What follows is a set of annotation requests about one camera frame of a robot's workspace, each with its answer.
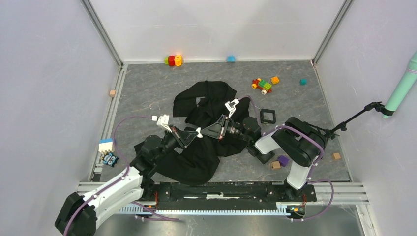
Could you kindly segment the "black garment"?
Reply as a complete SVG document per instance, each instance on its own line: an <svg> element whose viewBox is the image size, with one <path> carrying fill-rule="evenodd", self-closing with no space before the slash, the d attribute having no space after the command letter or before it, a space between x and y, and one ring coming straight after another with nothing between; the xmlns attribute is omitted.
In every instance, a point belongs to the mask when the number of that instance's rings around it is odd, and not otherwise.
<svg viewBox="0 0 417 236"><path fill-rule="evenodd" d="M170 125L165 135L156 135L135 146L136 157L129 166L148 182L158 172L182 184L208 182L220 157L241 153L246 145L238 126L249 116L249 98L239 100L236 110L227 108L236 90L226 82L203 81L179 93L173 102L173 116L184 117L189 126L180 130Z"/></svg>

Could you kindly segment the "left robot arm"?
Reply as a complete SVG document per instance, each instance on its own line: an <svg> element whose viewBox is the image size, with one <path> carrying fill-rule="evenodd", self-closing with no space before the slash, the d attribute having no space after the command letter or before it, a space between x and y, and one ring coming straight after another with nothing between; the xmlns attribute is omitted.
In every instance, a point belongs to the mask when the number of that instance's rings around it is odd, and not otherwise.
<svg viewBox="0 0 417 236"><path fill-rule="evenodd" d="M55 220L55 228L64 236L92 236L113 214L129 203L154 196L149 184L159 161L176 148L188 147L201 138L201 129L179 130L170 125L164 137L150 135L142 142L139 155L117 176L80 195L70 194Z"/></svg>

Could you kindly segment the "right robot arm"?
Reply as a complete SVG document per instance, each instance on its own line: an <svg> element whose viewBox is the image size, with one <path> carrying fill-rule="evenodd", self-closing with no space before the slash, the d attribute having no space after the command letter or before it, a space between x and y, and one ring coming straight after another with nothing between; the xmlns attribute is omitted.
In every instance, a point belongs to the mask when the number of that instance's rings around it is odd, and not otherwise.
<svg viewBox="0 0 417 236"><path fill-rule="evenodd" d="M208 136L222 140L233 137L245 142L252 156L266 163L275 150L283 150L292 160L290 172L285 180L284 195L291 201L304 194L304 186L310 180L312 167L324 155L328 138L317 127L290 117L283 125L276 126L267 134L261 133L257 120L246 117L243 122L234 122L225 115L214 124L197 129L199 137Z"/></svg>

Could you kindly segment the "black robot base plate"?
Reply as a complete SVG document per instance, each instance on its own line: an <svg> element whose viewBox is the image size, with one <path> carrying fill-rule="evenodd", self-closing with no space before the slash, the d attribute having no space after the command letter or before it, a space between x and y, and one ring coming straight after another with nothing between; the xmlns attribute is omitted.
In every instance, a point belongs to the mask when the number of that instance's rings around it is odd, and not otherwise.
<svg viewBox="0 0 417 236"><path fill-rule="evenodd" d="M282 182L208 182L188 186L160 182L133 202L158 211L276 210L277 205L304 205L317 201L313 185L293 190Z"/></svg>

